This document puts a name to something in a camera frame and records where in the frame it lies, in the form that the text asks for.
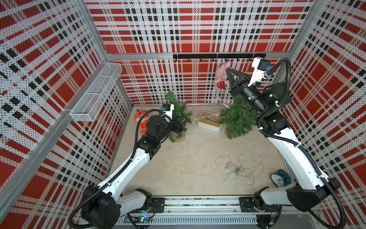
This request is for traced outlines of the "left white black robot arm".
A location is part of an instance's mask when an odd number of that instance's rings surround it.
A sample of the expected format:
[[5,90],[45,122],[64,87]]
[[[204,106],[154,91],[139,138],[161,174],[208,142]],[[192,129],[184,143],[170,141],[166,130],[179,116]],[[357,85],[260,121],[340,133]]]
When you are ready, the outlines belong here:
[[68,225],[73,229],[111,229],[123,215],[134,210],[148,210],[151,194],[136,189],[129,195],[122,195],[127,184],[161,148],[172,132],[185,130],[188,117],[174,117],[173,106],[165,104],[157,114],[149,118],[146,133],[139,137],[135,132],[134,146],[130,156],[108,178],[97,186],[89,186],[83,192],[82,202],[68,217]]

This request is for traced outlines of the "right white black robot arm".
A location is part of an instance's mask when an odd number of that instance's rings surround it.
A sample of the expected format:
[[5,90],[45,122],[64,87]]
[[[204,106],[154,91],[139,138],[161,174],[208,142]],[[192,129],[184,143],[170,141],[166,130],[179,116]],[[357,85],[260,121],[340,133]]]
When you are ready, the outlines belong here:
[[[257,113],[258,131],[277,148],[294,174],[293,187],[264,187],[253,197],[254,208],[264,212],[275,205],[278,211],[283,206],[292,206],[301,212],[309,212],[314,219],[328,229],[343,229],[346,225],[345,209],[336,194],[340,182],[330,178],[312,159],[311,155],[296,138],[289,122],[279,112],[292,100],[290,96],[291,62],[283,58],[270,68],[270,61],[256,57],[252,75],[231,68],[226,63],[220,68],[227,77],[230,94],[242,96]],[[332,196],[339,211],[339,223],[332,226],[317,216],[312,208]]]

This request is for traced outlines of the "clear star string light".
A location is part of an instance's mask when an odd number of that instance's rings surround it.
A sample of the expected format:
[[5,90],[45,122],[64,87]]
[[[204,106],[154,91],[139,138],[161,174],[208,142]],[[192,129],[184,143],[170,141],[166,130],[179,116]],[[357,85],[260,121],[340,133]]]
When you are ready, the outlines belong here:
[[225,99],[225,97],[227,97],[226,94],[227,94],[227,91],[229,88],[229,82],[226,80],[226,88],[224,90],[215,89],[214,82],[213,82],[213,86],[211,86],[211,88],[212,88],[211,92],[213,92],[213,95],[211,96],[211,98],[213,99],[213,102],[211,102],[210,105],[225,104],[225,102],[223,102],[223,99]]

